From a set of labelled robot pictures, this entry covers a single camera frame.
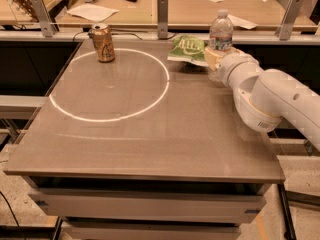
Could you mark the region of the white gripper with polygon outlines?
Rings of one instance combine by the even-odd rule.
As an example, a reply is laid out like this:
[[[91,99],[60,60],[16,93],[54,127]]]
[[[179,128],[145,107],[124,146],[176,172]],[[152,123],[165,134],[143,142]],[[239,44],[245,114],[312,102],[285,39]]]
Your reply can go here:
[[[218,78],[226,87],[235,88],[244,80],[260,74],[259,62],[234,47],[228,50],[215,50],[207,46],[204,57],[210,69],[218,68]]]

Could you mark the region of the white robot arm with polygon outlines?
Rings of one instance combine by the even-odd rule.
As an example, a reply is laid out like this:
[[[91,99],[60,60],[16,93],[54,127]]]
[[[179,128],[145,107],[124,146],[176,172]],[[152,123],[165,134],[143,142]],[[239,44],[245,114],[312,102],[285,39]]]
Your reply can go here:
[[[320,150],[320,96],[289,74],[264,70],[251,55],[205,49],[216,78],[233,92],[243,122],[258,132],[271,132],[285,119]]]

